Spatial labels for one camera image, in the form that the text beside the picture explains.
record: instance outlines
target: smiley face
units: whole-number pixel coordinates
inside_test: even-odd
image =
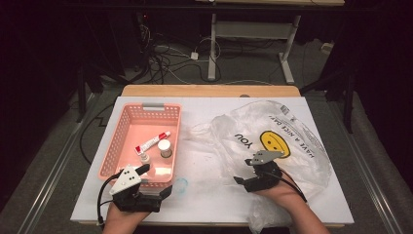
[[[260,140],[264,148],[268,151],[283,151],[284,154],[282,158],[286,158],[291,154],[285,140],[272,131],[262,133]]]

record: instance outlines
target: white table surface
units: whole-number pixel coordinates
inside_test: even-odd
[[[184,131],[211,121],[257,100],[270,99],[286,105],[318,137],[319,132],[306,100],[303,97],[118,97],[105,133],[94,156],[88,176],[71,220],[96,222],[96,201],[103,183],[97,173],[116,127],[122,106],[128,102],[179,103],[182,106],[181,127],[176,149],[173,190],[163,201],[159,213],[150,214],[147,224],[247,225],[254,194],[246,193],[228,177],[222,176],[219,161],[213,151],[205,151],[199,143],[185,139]],[[106,186],[102,202],[111,200]],[[309,205],[325,224],[354,223],[334,170],[329,184],[320,194],[309,200]],[[103,217],[108,205],[101,208]]]

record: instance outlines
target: small bottle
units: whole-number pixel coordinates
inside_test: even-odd
[[[158,148],[161,150],[161,156],[163,158],[168,158],[172,155],[172,150],[170,149],[170,141],[167,139],[161,139],[158,142]]]
[[[151,158],[149,157],[149,155],[147,153],[142,152],[140,154],[140,162],[142,162],[142,165],[150,164],[151,163]]]

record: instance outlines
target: table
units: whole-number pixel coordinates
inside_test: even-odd
[[[95,223],[95,201],[103,181],[97,172],[102,162],[108,140],[114,131],[122,105],[131,101],[175,102],[182,105],[181,131],[199,122],[228,112],[237,105],[260,100],[276,99],[289,103],[288,108],[297,118],[306,123],[316,136],[316,125],[307,102],[299,97],[295,87],[278,86],[126,86],[112,112],[93,164],[79,196],[71,220]],[[197,151],[199,145],[181,138],[177,146],[175,182],[186,180],[185,193],[172,192],[163,202],[159,213],[150,214],[142,224],[153,225],[214,225],[246,226],[253,194],[246,193],[242,186],[220,177],[215,171],[218,162],[208,152]],[[107,194],[102,201],[110,199]],[[341,186],[333,172],[328,187],[319,196],[309,201],[314,212],[326,225],[353,223]],[[107,206],[102,207],[105,215]]]
[[[254,3],[254,4],[269,4],[269,5],[318,5],[318,6],[343,6],[343,0],[219,0],[212,1],[213,4],[218,3]],[[294,37],[298,29],[301,16],[295,16],[291,23],[269,23],[269,22],[250,22],[250,21],[227,21],[217,20],[216,14],[212,14],[211,33],[210,33],[210,52],[208,64],[208,80],[215,80],[216,59],[218,59],[215,51],[216,37],[243,37],[243,38],[262,38],[262,39],[286,39],[285,50],[279,53],[279,59],[282,67],[282,72],[287,84],[293,85],[294,78],[292,77],[291,69],[288,64],[288,56],[294,42]]]

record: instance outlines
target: clear plastic bag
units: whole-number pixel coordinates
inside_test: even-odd
[[[317,137],[289,109],[276,101],[260,100],[215,117],[190,130],[190,139],[213,145],[222,159],[225,176],[256,176],[245,164],[258,150],[283,151],[276,163],[287,171],[309,199],[328,184],[331,166]],[[248,218],[249,227],[290,223],[288,214],[258,197]]]

